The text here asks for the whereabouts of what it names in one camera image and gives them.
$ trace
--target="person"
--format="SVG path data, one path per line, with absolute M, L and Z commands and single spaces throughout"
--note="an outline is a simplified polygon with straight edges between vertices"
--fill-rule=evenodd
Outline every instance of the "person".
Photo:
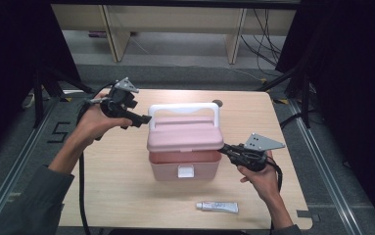
M 91 106 L 54 160 L 48 166 L 40 166 L 17 200 L 2 210 L 0 234 L 56 234 L 62 202 L 74 178 L 71 172 L 85 148 L 109 129 L 131 124 L 127 118 L 106 117 L 99 105 Z M 271 166 L 261 172 L 242 166 L 238 170 L 244 175 L 241 182 L 250 181 L 266 202 L 275 228 L 273 234 L 300 234 L 277 192 L 275 170 Z

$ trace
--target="wooden table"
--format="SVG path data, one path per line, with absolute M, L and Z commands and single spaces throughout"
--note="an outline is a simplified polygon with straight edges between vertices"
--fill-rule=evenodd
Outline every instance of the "wooden table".
M 133 111 L 146 115 L 153 104 L 220 100 L 225 143 L 245 143 L 252 132 L 285 143 L 269 96 L 263 92 L 140 90 Z M 85 151 L 85 208 L 90 226 L 187 229 L 266 229 L 270 216 L 252 184 L 223 156 L 213 180 L 157 181 L 148 161 L 148 125 L 115 128 Z M 284 173 L 282 197 L 294 223 L 309 229 L 305 198 L 287 148 L 273 151 Z M 78 176 L 78 167 L 73 171 Z M 197 202 L 237 202 L 239 213 L 196 210 Z M 78 177 L 62 212 L 61 226 L 81 226 Z

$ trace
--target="ointment tube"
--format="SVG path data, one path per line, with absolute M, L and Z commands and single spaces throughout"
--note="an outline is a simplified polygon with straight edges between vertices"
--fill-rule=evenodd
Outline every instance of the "ointment tube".
M 202 211 L 209 212 L 234 212 L 239 211 L 237 203 L 227 202 L 200 202 L 196 204 L 196 208 Z

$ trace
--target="pink storage box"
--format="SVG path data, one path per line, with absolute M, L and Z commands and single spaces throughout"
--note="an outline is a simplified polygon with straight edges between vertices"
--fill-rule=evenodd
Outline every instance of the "pink storage box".
M 191 116 L 211 109 L 212 116 Z M 156 117 L 158 111 L 176 116 Z M 150 132 L 147 149 L 157 180 L 212 179 L 217 172 L 224 145 L 215 103 L 153 105 L 149 109 Z

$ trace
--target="dark sleeve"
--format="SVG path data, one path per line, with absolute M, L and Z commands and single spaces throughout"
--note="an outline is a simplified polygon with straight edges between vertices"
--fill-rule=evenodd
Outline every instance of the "dark sleeve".
M 73 181 L 42 165 L 24 192 L 0 214 L 0 234 L 56 234 L 62 201 Z
M 300 227 L 298 227 L 297 224 L 272 231 L 272 235 L 302 235 L 302 234 L 303 233 L 301 232 Z

